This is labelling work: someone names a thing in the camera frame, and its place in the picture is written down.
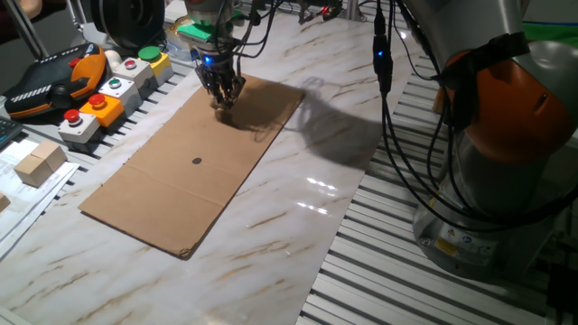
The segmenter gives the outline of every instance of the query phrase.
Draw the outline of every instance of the green button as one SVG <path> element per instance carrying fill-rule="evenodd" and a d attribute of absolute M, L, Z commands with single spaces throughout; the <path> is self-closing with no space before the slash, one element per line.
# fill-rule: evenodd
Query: green button
<path fill-rule="evenodd" d="M 120 88 L 120 80 L 119 79 L 112 79 L 108 82 L 108 85 L 112 89 Z"/>
<path fill-rule="evenodd" d="M 155 62 L 161 59 L 161 50 L 156 46 L 147 46 L 138 52 L 138 57 L 142 60 Z"/>

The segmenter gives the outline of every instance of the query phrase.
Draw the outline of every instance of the red button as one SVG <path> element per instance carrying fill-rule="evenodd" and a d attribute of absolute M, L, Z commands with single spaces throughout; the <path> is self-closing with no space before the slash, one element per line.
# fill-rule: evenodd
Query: red button
<path fill-rule="evenodd" d="M 77 64 L 79 64 L 79 62 L 80 62 L 79 58 L 73 59 L 72 61 L 69 62 L 69 66 L 71 68 L 74 68 L 74 67 L 76 67 Z"/>
<path fill-rule="evenodd" d="M 127 68 L 129 70 L 136 68 L 136 62 L 134 60 L 127 60 L 125 62 L 125 68 Z"/>
<path fill-rule="evenodd" d="M 76 109 L 70 109 L 64 113 L 64 118 L 69 121 L 69 123 L 77 122 L 80 119 L 80 112 Z"/>
<path fill-rule="evenodd" d="M 102 95 L 102 94 L 92 95 L 92 96 L 90 96 L 90 98 L 89 98 L 89 103 L 90 103 L 92 106 L 98 106 L 98 105 L 100 105 L 100 104 L 102 104 L 102 103 L 104 103 L 104 102 L 105 102 L 105 96 Z"/>

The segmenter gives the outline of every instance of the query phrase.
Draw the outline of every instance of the metal pole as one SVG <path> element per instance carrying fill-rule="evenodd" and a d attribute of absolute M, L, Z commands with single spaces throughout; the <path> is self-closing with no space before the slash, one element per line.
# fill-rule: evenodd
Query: metal pole
<path fill-rule="evenodd" d="M 36 34 L 30 19 L 28 19 L 28 16 L 20 6 L 20 2 L 18 0 L 2 1 L 6 7 L 6 10 L 12 17 L 14 25 L 16 25 L 16 29 L 18 29 L 20 37 L 22 37 L 22 39 L 26 42 L 26 45 L 28 45 L 28 48 L 30 49 L 30 52 L 33 54 L 34 58 L 36 58 L 36 60 L 48 58 L 49 54 L 42 44 L 42 41 Z"/>

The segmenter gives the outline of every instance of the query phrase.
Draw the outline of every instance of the black cable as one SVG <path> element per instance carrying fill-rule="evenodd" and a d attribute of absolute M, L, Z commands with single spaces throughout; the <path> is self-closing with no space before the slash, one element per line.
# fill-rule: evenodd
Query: black cable
<path fill-rule="evenodd" d="M 291 3 L 287 3 L 287 4 L 291 7 L 291 10 L 289 10 L 287 12 L 287 11 L 284 11 L 284 9 L 279 8 L 279 11 L 282 12 L 283 14 L 292 14 L 293 13 L 293 5 L 291 5 Z"/>
<path fill-rule="evenodd" d="M 396 21 L 395 21 L 395 20 L 394 20 L 394 22 L 393 22 L 393 25 L 394 25 L 394 28 L 396 29 L 397 34 L 399 35 L 399 31 L 398 31 L 398 29 L 397 29 L 397 25 L 396 25 Z M 404 42 L 404 39 L 401 37 L 401 35 L 399 35 L 399 38 L 401 39 L 402 43 L 404 44 L 404 47 L 406 47 L 406 43 Z M 427 42 L 427 39 L 426 39 L 425 37 L 421 37 L 421 38 L 424 39 L 424 42 Z M 430 49 L 430 48 L 431 48 L 428 43 L 425 45 L 425 47 L 426 47 L 427 49 Z M 407 57 L 408 57 L 408 59 L 409 59 L 409 61 L 410 61 L 410 64 L 411 64 L 412 69 L 414 70 L 415 74 L 417 74 L 420 78 L 424 79 L 423 76 L 421 76 L 419 73 L 417 73 L 417 70 L 416 70 L 415 67 L 414 67 L 414 63 L 413 63 L 412 60 L 411 60 L 411 56 L 409 55 L 409 51 L 407 51 L 407 47 L 406 47 L 406 52 L 407 52 Z M 433 54 L 433 53 L 430 53 L 430 56 L 431 56 L 431 57 L 430 57 L 430 60 L 431 60 L 431 62 L 432 62 L 432 64 L 433 64 L 433 67 L 434 67 L 434 69 L 435 69 L 435 73 L 436 73 L 437 75 L 440 75 L 440 73 L 441 73 L 440 67 L 439 67 L 438 64 L 437 64 L 437 60 L 435 59 L 434 54 Z M 450 103 L 450 97 L 448 96 L 447 90 L 446 90 L 445 87 L 442 87 L 442 89 L 443 89 L 443 93 L 444 93 L 444 101 L 443 101 L 443 103 L 449 105 L 449 103 Z M 450 108 L 445 109 L 445 111 L 446 111 L 446 114 L 448 114 L 448 117 L 449 117 L 449 118 L 448 118 L 448 121 L 449 121 L 449 122 L 448 122 L 448 123 L 449 123 L 449 124 L 448 124 L 448 136 L 449 136 L 449 141 L 448 141 L 448 158 L 449 158 L 449 159 L 448 159 L 448 164 L 449 164 L 448 173 L 449 173 L 449 175 L 450 175 L 450 183 L 451 183 L 451 185 L 452 185 L 453 191 L 455 192 L 456 196 L 457 196 L 458 199 L 460 200 L 461 204 L 462 204 L 466 209 L 472 210 L 470 204 L 468 204 L 468 201 L 463 197 L 463 195 L 461 195 L 460 189 L 458 188 L 458 186 L 457 186 L 457 184 L 456 184 L 456 181 L 455 181 L 455 177 L 454 177 L 454 175 L 453 175 L 453 168 L 452 168 L 452 155 L 453 155 L 453 152 L 452 152 L 452 145 L 453 145 L 453 143 L 452 143 L 452 141 L 453 141 L 453 139 L 452 139 L 452 138 L 453 138 L 452 130 L 453 130 L 453 129 L 452 129 L 451 124 L 450 124 L 450 123 L 451 123 L 451 119 L 452 119 L 452 116 L 451 116 L 451 112 L 452 112 L 452 111 L 451 111 Z M 427 158 L 426 158 L 426 164 L 425 164 L 425 167 L 426 167 L 426 170 L 427 170 L 427 175 L 428 175 L 428 177 L 429 177 L 429 179 L 430 179 L 430 182 L 432 183 L 432 185 L 433 185 L 437 190 L 439 190 L 439 186 L 437 185 L 437 183 L 436 183 L 436 181 L 435 181 L 435 178 L 433 177 L 433 174 L 432 174 L 432 153 L 433 153 L 433 151 L 434 151 L 434 146 L 435 146 L 435 142 L 437 141 L 438 134 L 439 134 L 439 132 L 440 132 L 440 129 L 442 128 L 442 122 L 443 122 L 443 119 L 444 119 L 444 118 L 445 118 L 445 115 L 442 114 L 442 115 L 440 116 L 440 119 L 438 120 L 437 126 L 436 126 L 436 128 L 435 128 L 435 132 L 433 133 L 432 142 L 430 143 L 430 147 L 428 148 L 428 151 L 427 151 Z"/>
<path fill-rule="evenodd" d="M 381 42 L 381 39 L 379 37 L 382 37 L 384 33 L 383 31 L 383 27 L 382 27 L 383 23 L 378 24 L 378 21 L 376 21 L 375 26 L 376 26 L 376 37 L 374 38 L 374 55 L 378 55 L 378 51 L 383 51 L 381 50 L 381 47 L 383 47 L 384 43 Z M 389 28 L 389 34 L 391 32 L 392 26 L 393 24 L 390 24 L 388 26 Z M 380 41 L 380 44 L 378 46 L 376 46 L 376 41 Z M 384 71 L 383 71 L 383 66 L 382 66 L 382 61 L 374 60 L 374 66 L 376 67 L 376 73 L 378 74 L 378 80 L 387 80 L 387 82 L 391 83 L 391 77 L 389 79 L 386 79 L 387 76 L 383 76 Z M 410 192 L 412 192 L 412 194 L 415 196 L 415 198 L 422 204 L 424 205 L 427 209 L 429 209 L 437 218 L 439 218 L 440 220 L 446 222 L 447 224 L 460 228 L 460 229 L 464 229 L 464 230 L 469 230 L 469 231 L 476 231 L 476 232 L 494 232 L 494 231 L 501 231 L 501 230 L 505 230 L 508 228 L 514 228 L 517 226 L 505 226 L 505 227 L 495 227 L 495 228 L 485 228 L 485 229 L 473 229 L 473 228 L 468 228 L 468 227 L 464 227 L 461 225 L 458 225 L 456 223 L 453 223 L 452 221 L 450 221 L 449 219 L 443 217 L 442 215 L 440 215 L 437 211 L 435 211 L 432 207 L 430 207 L 414 190 L 414 188 L 409 184 L 409 182 L 407 181 L 406 177 L 404 176 L 404 174 L 401 172 L 401 170 L 399 169 L 399 167 L 397 166 L 397 163 L 395 161 L 395 158 L 393 156 L 393 154 L 391 153 L 391 150 L 389 148 L 389 143 L 387 141 L 387 128 L 386 125 L 389 126 L 389 132 L 391 133 L 391 138 L 392 141 L 394 143 L 394 145 L 396 146 L 396 149 L 398 150 L 398 153 L 400 155 L 400 157 L 402 158 L 402 160 L 404 161 L 404 163 L 406 164 L 406 167 L 409 169 L 409 171 L 412 173 L 412 175 L 420 182 L 420 185 L 422 185 L 422 187 L 424 187 L 426 190 L 428 190 L 428 192 L 430 192 L 430 194 L 432 196 L 434 196 L 437 200 L 439 200 L 440 202 L 444 203 L 444 201 L 437 195 L 437 193 L 435 193 L 434 191 L 432 191 L 420 178 L 420 176 L 415 172 L 413 166 L 411 165 L 411 163 L 407 160 L 407 157 L 403 154 L 403 151 L 401 149 L 401 146 L 399 145 L 399 142 L 396 139 L 396 133 L 393 127 L 393 123 L 391 122 L 391 116 L 389 114 L 389 110 L 387 107 L 387 93 L 386 92 L 381 92 L 381 97 L 382 97 L 382 127 L 383 127 L 383 134 L 384 134 L 384 143 L 386 146 L 386 151 L 387 151 L 387 155 L 389 156 L 389 159 L 392 162 L 392 165 L 394 166 L 394 169 L 396 170 L 397 174 L 399 175 L 400 179 L 402 180 L 402 182 L 404 183 L 404 185 L 410 190 Z M 447 202 L 444 203 L 444 205 L 446 205 L 449 209 L 454 210 L 455 212 L 464 215 L 465 217 L 477 217 L 477 216 L 471 216 L 470 214 L 466 214 L 464 213 L 464 211 L 461 211 L 457 208 L 455 208 L 453 205 L 448 204 Z"/>
<path fill-rule="evenodd" d="M 444 101 L 443 104 L 445 106 L 449 106 L 450 98 L 447 95 L 447 90 L 443 88 L 444 92 Z M 468 201 L 461 195 L 461 192 L 458 190 L 458 185 L 455 181 L 455 176 L 453 175 L 453 125 L 452 125 L 452 117 L 449 116 L 447 119 L 448 121 L 448 174 L 450 175 L 450 183 L 452 184 L 453 191 L 455 192 L 458 199 L 460 199 L 461 204 L 464 205 L 466 209 L 472 210 L 471 206 L 468 204 Z"/>
<path fill-rule="evenodd" d="M 390 3 L 390 17 L 392 16 L 391 13 L 392 13 L 392 11 L 393 11 L 393 8 L 392 8 L 393 5 L 394 5 L 393 3 Z M 380 12 L 380 8 L 381 8 L 381 6 L 380 6 L 380 4 L 378 4 L 378 14 L 381 13 L 381 12 Z M 377 22 L 378 20 L 380 21 L 380 20 L 382 19 L 382 17 L 383 17 L 383 14 L 380 15 L 379 18 L 376 16 L 376 22 Z M 391 35 L 392 27 L 393 27 L 393 24 L 391 23 L 391 24 L 388 26 L 387 34 Z M 380 24 L 377 24 L 377 23 L 376 23 L 376 24 L 375 24 L 375 33 L 376 33 L 376 35 L 383 35 L 383 36 L 385 36 L 385 35 L 384 35 L 384 34 L 385 34 L 385 26 L 384 26 L 382 23 L 380 23 Z M 391 48 L 391 42 L 384 42 L 383 44 L 385 44 L 385 47 L 386 47 L 385 50 L 387 50 L 387 53 L 388 53 L 388 54 L 386 54 L 386 55 L 391 56 L 391 50 L 390 50 L 390 48 Z M 391 140 L 393 141 L 393 143 L 394 143 L 394 145 L 395 145 L 395 148 L 397 149 L 397 152 L 399 153 L 399 156 L 400 156 L 400 158 L 402 159 L 402 161 L 404 162 L 404 164 L 406 165 L 407 169 L 408 169 L 409 172 L 412 174 L 412 176 L 414 176 L 415 180 L 418 181 L 419 184 L 420 184 L 430 195 L 432 195 L 434 198 L 436 198 L 438 201 L 440 201 L 440 202 L 441 202 L 444 206 L 446 206 L 448 209 L 450 209 L 450 210 L 452 210 L 452 211 L 454 211 L 454 212 L 456 212 L 456 213 L 458 213 L 458 214 L 460 214 L 460 215 L 463 215 L 464 217 L 470 217 L 470 218 L 474 218 L 474 219 L 478 219 L 478 220 L 480 220 L 480 218 L 482 218 L 482 216 L 471 216 L 470 213 L 467 213 L 466 211 L 464 211 L 464 210 L 461 209 L 461 208 L 455 207 L 453 204 L 451 204 L 450 202 L 448 202 L 448 201 L 446 201 L 445 199 L 443 199 L 440 195 L 438 195 L 438 193 L 437 193 L 435 190 L 432 190 L 432 188 L 430 188 L 430 187 L 424 182 L 424 180 L 422 180 L 422 177 L 415 171 L 414 167 L 412 166 L 412 164 L 411 164 L 411 163 L 409 162 L 409 160 L 407 159 L 407 156 L 403 153 L 403 150 L 401 149 L 401 145 L 400 145 L 399 142 L 397 141 L 396 131 L 394 130 L 394 128 L 393 128 L 392 125 L 390 126 L 390 133 L 391 133 Z"/>
<path fill-rule="evenodd" d="M 377 27 L 378 27 L 377 21 L 375 21 L 375 25 L 376 25 L 376 31 L 377 31 Z M 427 44 L 427 40 L 425 40 L 425 44 L 423 44 L 423 46 L 429 47 L 429 44 Z M 375 38 L 374 38 L 374 52 L 375 52 L 375 50 L 376 50 L 376 47 L 375 47 Z M 437 62 L 434 59 L 432 59 L 432 62 L 433 62 L 434 67 L 436 68 L 436 71 L 439 71 L 439 67 L 437 66 Z M 445 94 L 445 96 L 447 96 L 447 90 L 445 88 L 444 88 L 444 94 Z M 390 152 L 389 144 L 387 142 L 387 129 L 385 128 L 385 125 L 389 124 L 390 132 L 394 131 L 394 130 L 393 130 L 393 124 L 391 123 L 391 116 L 390 116 L 389 111 L 387 109 L 386 96 L 387 96 L 387 93 L 382 92 L 382 100 L 383 100 L 382 122 L 384 123 L 382 131 L 384 131 L 384 140 L 385 140 L 384 142 L 386 143 L 387 154 L 388 154 L 388 156 L 392 162 L 392 165 L 396 169 L 397 174 L 399 175 L 400 179 L 404 183 L 404 185 L 410 190 L 410 192 L 412 192 L 412 194 L 415 196 L 415 198 L 425 208 L 427 208 L 430 212 L 432 212 L 441 221 L 443 221 L 443 222 L 445 222 L 445 223 L 447 223 L 453 227 L 460 228 L 460 229 L 467 230 L 467 231 L 473 231 L 473 232 L 488 233 L 488 232 L 503 231 L 503 230 L 508 230 L 508 229 L 512 229 L 512 228 L 519 228 L 519 227 L 528 226 L 531 224 L 541 222 L 544 219 L 546 219 L 547 217 L 550 217 L 550 216 L 553 216 L 553 215 L 559 213 L 562 209 L 567 207 L 574 200 L 576 200 L 576 198 L 578 198 L 578 185 L 577 185 L 572 190 L 567 192 L 563 197 L 558 198 L 556 200 L 553 200 L 553 201 L 545 204 L 544 206 L 542 206 L 538 209 L 534 209 L 530 212 L 523 213 L 523 214 L 520 214 L 517 216 L 511 216 L 511 215 L 507 216 L 507 218 L 504 218 L 507 222 L 502 222 L 501 218 L 494 218 L 493 220 L 488 220 L 486 218 L 485 220 L 481 220 L 482 222 L 486 222 L 486 223 L 499 223 L 499 224 L 503 225 L 502 227 L 473 229 L 473 228 L 464 227 L 464 226 L 461 226 L 461 225 L 458 225 L 458 224 L 451 222 L 447 218 L 444 218 L 443 216 L 441 216 L 437 211 L 435 211 L 432 207 L 430 207 L 429 204 L 427 204 L 421 197 L 419 197 L 419 195 L 415 192 L 413 187 L 411 187 L 411 185 L 407 182 L 404 174 L 399 170 L 399 168 L 396 164 L 396 161 L 393 157 L 393 154 Z M 446 102 L 445 102 L 446 105 L 449 105 L 448 100 L 449 100 L 449 98 L 446 98 Z M 394 143 L 396 142 L 395 131 L 392 133 L 392 140 Z M 468 215 L 466 215 L 465 217 L 476 219 L 475 218 L 476 213 L 475 213 L 475 211 L 471 210 L 470 213 Z"/>
<path fill-rule="evenodd" d="M 275 16 L 275 11 L 279 7 L 279 5 L 281 5 L 282 3 L 283 3 L 283 0 L 278 0 L 277 3 L 275 5 L 272 5 L 272 7 L 271 7 L 271 11 L 270 11 L 271 14 L 269 15 L 269 21 L 267 22 L 266 33 L 265 33 L 265 36 L 263 37 L 263 40 L 261 40 L 263 45 L 261 46 L 261 49 L 259 50 L 259 52 L 257 52 L 254 55 L 246 55 L 246 54 L 242 54 L 242 53 L 235 53 L 235 54 L 241 55 L 243 58 L 249 58 L 249 59 L 254 59 L 254 58 L 258 57 L 259 55 L 261 55 L 261 52 L 263 52 L 263 50 L 265 49 L 265 46 L 267 44 L 267 40 L 269 38 L 269 33 L 271 32 L 271 26 L 273 25 L 273 18 Z"/>
<path fill-rule="evenodd" d="M 417 69 L 415 68 L 414 62 L 412 61 L 412 56 L 409 54 L 409 50 L 407 49 L 406 41 L 404 40 L 403 37 L 401 37 L 401 32 L 397 29 L 397 23 L 396 23 L 395 19 L 394 19 L 394 28 L 396 29 L 397 36 L 399 36 L 401 43 L 404 44 L 404 49 L 406 49 L 406 54 L 407 54 L 407 58 L 409 59 L 409 64 L 411 64 L 412 70 L 414 70 L 415 75 L 417 77 L 419 77 L 420 79 L 423 79 L 423 80 L 427 80 L 427 81 L 433 80 L 432 77 L 424 77 L 419 72 L 417 72 Z"/>
<path fill-rule="evenodd" d="M 456 227 L 456 228 L 461 229 L 461 230 L 465 230 L 465 231 L 478 232 L 478 233 L 491 233 L 491 232 L 504 231 L 504 230 L 509 230 L 512 228 L 519 227 L 517 225 L 495 227 L 495 228 L 484 228 L 484 229 L 465 227 L 464 225 L 460 225 L 458 223 L 455 223 L 455 222 L 449 220 L 448 218 L 442 216 L 439 212 L 437 212 L 434 208 L 432 208 L 427 202 L 425 202 L 424 199 L 422 199 L 422 197 L 419 194 L 417 194 L 415 189 L 409 184 L 406 177 L 399 169 L 399 166 L 397 166 L 396 160 L 395 160 L 393 154 L 391 153 L 391 149 L 389 148 L 389 143 L 387 142 L 387 127 L 386 127 L 386 125 L 388 125 L 390 130 L 391 130 L 391 129 L 393 129 L 393 124 L 391 122 L 391 115 L 389 114 L 389 109 L 387 107 L 387 94 L 381 93 L 381 100 L 382 100 L 381 123 L 382 123 L 382 128 L 383 128 L 382 132 L 383 132 L 383 137 L 384 137 L 384 143 L 386 144 L 387 156 L 389 157 L 389 160 L 391 161 L 392 165 L 394 166 L 394 169 L 396 170 L 397 175 L 399 176 L 401 182 L 404 183 L 404 185 L 407 187 L 407 189 L 412 193 L 412 195 L 415 197 L 415 199 L 422 206 L 424 206 L 436 218 L 440 219 L 441 221 L 445 222 L 446 224 L 448 224 L 452 227 Z"/>
<path fill-rule="evenodd" d="M 275 9 L 276 9 L 276 8 L 275 8 L 275 6 L 274 6 L 274 0 L 272 0 L 272 2 L 271 2 L 271 9 L 270 9 L 269 12 L 274 11 Z M 246 43 L 245 45 L 253 46 L 253 45 L 260 45 L 260 44 L 263 44 L 264 42 L 266 42 L 266 40 L 267 40 L 267 38 L 268 38 L 268 35 L 269 35 L 269 31 L 271 30 L 272 24 L 273 24 L 273 19 L 269 19 L 269 20 L 267 21 L 266 33 L 265 33 L 265 35 L 263 36 L 263 39 L 261 39 L 261 41 L 259 41 L 259 42 Z"/>
<path fill-rule="evenodd" d="M 223 0 L 223 3 L 220 5 L 219 8 L 219 15 L 217 16 L 217 22 L 215 23 L 215 48 L 217 48 L 217 53 L 222 55 L 220 48 L 219 48 L 219 29 L 220 29 L 220 17 L 223 15 L 223 8 L 225 8 L 225 4 L 227 0 Z"/>

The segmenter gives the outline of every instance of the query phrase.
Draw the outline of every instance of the wooden block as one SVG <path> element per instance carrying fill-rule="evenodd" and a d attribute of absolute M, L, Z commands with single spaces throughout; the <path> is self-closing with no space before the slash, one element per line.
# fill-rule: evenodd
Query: wooden block
<path fill-rule="evenodd" d="M 14 171 L 24 184 L 39 188 L 52 175 L 52 169 L 46 161 L 27 155 L 19 162 Z"/>
<path fill-rule="evenodd" d="M 38 157 L 48 163 L 52 172 L 56 172 L 56 170 L 66 162 L 66 154 L 59 145 L 52 141 L 44 141 L 39 144 L 30 155 Z"/>
<path fill-rule="evenodd" d="M 10 200 L 6 197 L 3 193 L 0 193 L 0 212 L 4 211 L 4 209 L 8 208 L 10 205 Z"/>

